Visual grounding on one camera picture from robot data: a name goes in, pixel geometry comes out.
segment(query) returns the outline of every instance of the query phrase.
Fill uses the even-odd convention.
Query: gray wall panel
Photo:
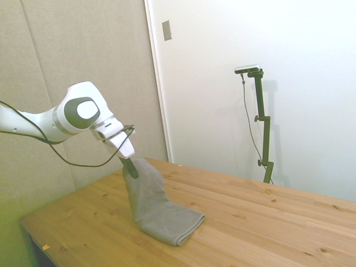
[[[0,1],[0,100],[30,113],[51,108],[20,1]],[[65,153],[63,146],[58,150]],[[0,133],[0,266],[35,266],[18,219],[75,190],[48,145]]]
[[[119,121],[135,124],[134,158],[167,160],[143,1],[22,2],[52,105],[70,85],[91,81]],[[63,145],[75,163],[100,164],[110,156],[90,132]],[[114,158],[71,171],[79,188],[121,167]]]

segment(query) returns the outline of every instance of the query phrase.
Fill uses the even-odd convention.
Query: folded towel
[[[139,177],[122,170],[132,217],[145,233],[171,246],[181,246],[204,221],[201,212],[172,203],[164,188],[163,176],[145,159],[133,160]]]

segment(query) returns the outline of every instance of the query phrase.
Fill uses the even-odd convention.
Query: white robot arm
[[[90,129],[97,140],[102,141],[109,152],[119,150],[119,158],[135,167],[129,159],[135,150],[127,138],[125,127],[108,109],[105,99],[91,82],[72,85],[63,101],[56,107],[39,114],[19,112],[38,126],[41,131],[14,110],[0,105],[0,132],[7,132],[45,139],[49,144],[59,144],[68,138]]]

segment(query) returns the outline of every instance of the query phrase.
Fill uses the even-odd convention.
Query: wooden table
[[[56,266],[356,266],[356,202],[147,160],[172,202],[206,215],[183,246],[137,228],[121,171],[21,223]]]

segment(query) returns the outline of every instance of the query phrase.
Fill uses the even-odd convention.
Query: light switch
[[[163,36],[165,41],[172,39],[171,23],[169,21],[162,22]]]

